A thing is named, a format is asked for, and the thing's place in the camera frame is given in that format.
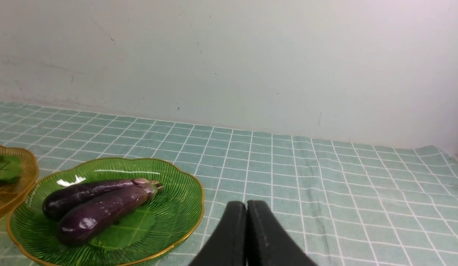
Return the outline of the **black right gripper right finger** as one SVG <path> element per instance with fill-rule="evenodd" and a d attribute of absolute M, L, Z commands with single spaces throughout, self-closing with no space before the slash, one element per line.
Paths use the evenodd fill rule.
<path fill-rule="evenodd" d="M 283 229 L 264 201 L 247 202 L 249 266 L 316 266 Z"/>

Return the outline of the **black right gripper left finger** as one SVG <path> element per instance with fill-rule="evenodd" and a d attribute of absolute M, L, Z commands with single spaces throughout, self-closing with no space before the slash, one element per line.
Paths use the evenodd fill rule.
<path fill-rule="evenodd" d="M 245 205 L 228 202 L 217 227 L 190 266 L 245 266 L 246 221 Z"/>

